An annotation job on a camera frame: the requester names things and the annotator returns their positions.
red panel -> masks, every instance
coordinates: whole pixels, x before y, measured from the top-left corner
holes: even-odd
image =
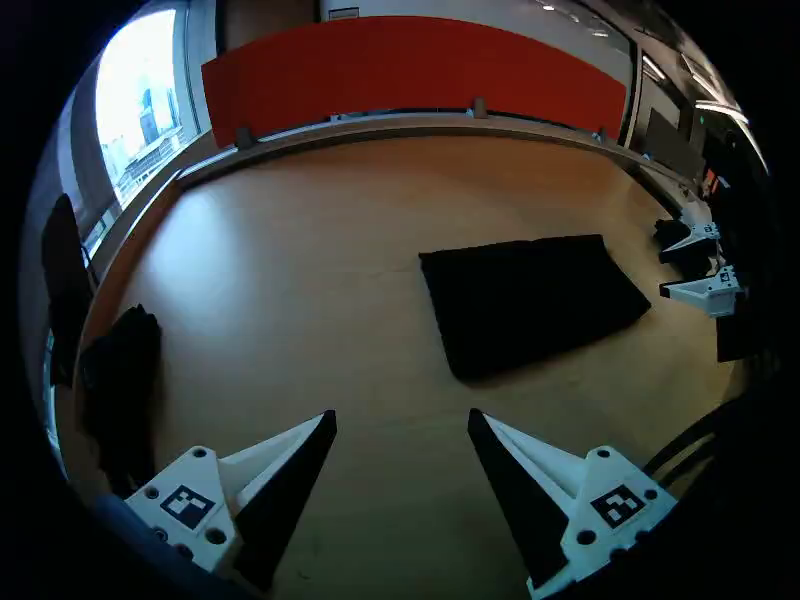
[[[450,19],[364,17],[292,29],[203,65],[217,144],[333,114],[467,108],[528,115],[619,135],[625,86],[516,33]]]

wall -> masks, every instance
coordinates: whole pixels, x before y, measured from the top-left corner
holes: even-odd
[[[561,3],[565,6],[573,3]],[[359,7],[362,17],[374,15],[422,15],[445,17],[513,31],[580,58],[610,75],[630,90],[633,64],[630,46],[613,35],[598,38],[585,25],[574,23],[556,11],[542,10],[527,0],[322,0],[322,19],[336,8]],[[573,8],[579,18],[586,9]]]
[[[48,300],[42,269],[41,238],[50,211],[65,191],[58,171],[59,128],[54,127],[42,150],[33,180],[19,254],[18,319],[20,346],[31,398],[44,423],[42,399],[44,347],[47,341]]]
[[[220,29],[225,51],[314,22],[313,0],[220,0]]]
[[[650,109],[655,108],[667,121],[678,129],[680,109],[648,76],[642,76],[642,95],[639,100],[639,114],[633,130],[631,148],[638,152],[643,149],[647,126],[650,123]]]

black towel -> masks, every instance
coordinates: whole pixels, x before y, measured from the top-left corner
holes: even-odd
[[[450,370],[462,381],[587,344],[650,308],[601,235],[419,256]]]
[[[122,498],[156,474],[151,412],[160,355],[161,328],[139,304],[80,357],[83,426],[98,443],[112,491]]]

black chair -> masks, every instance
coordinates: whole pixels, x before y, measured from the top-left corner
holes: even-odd
[[[50,363],[52,385],[72,387],[81,330],[93,297],[84,252],[72,202],[67,194],[61,194],[42,232],[42,267],[54,338]]]

